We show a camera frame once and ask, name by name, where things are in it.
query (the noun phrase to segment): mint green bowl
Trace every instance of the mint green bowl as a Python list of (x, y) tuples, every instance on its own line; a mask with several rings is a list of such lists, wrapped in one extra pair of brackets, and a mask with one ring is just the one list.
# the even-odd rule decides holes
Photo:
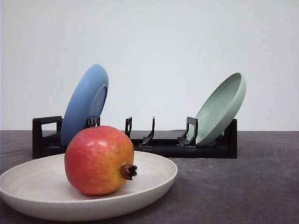
[[(241, 73), (224, 80), (210, 95), (196, 115), (198, 119), (197, 146), (212, 143), (230, 124), (238, 113), (246, 93), (246, 81)], [(190, 126), (187, 139), (194, 133)]]

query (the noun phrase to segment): gray table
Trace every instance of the gray table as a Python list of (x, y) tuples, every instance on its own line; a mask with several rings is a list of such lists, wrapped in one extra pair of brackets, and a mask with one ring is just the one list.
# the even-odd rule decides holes
[[(31, 144), (31, 131), (1, 131), (1, 173), (32, 160)], [(178, 176), (161, 199), (87, 223), (299, 223), (299, 132), (239, 132), (237, 160), (171, 160)], [(0, 218), (1, 224), (59, 223), (23, 215), (2, 199)]]

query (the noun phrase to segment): white backdrop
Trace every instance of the white backdrop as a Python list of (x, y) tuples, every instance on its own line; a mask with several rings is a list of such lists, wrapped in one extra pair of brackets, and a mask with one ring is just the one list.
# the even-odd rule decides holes
[(85, 71), (109, 76), (103, 125), (183, 129), (241, 72), (239, 130), (299, 130), (298, 0), (4, 0), (1, 130), (64, 115)]

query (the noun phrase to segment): white plate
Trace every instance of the white plate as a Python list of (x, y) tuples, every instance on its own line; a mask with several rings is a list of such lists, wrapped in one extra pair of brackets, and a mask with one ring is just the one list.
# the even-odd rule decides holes
[(177, 166), (159, 155), (135, 151), (137, 176), (116, 192), (86, 196), (66, 179), (64, 154), (18, 165), (0, 176), (3, 200), (29, 216), (55, 221), (91, 221), (141, 209), (172, 186)]

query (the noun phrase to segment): dish rack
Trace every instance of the dish rack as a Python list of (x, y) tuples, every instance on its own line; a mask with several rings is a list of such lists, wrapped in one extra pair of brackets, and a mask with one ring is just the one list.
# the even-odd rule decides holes
[[(61, 116), (37, 118), (32, 121), (32, 157), (63, 154), (66, 147), (60, 145), (60, 132), (63, 119)], [(56, 133), (43, 137), (42, 125), (56, 123)], [(194, 126), (193, 136), (188, 139), (190, 125)], [(197, 146), (198, 120), (187, 117), (184, 134), (174, 139), (155, 139), (155, 117), (152, 130), (141, 139), (131, 138), (132, 117), (126, 119), (125, 134), (131, 139), (135, 151), (153, 153), (164, 157), (180, 158), (226, 158), (237, 159), (237, 120), (233, 119), (224, 133), (209, 146)], [(85, 128), (100, 126), (100, 117), (87, 119)]]

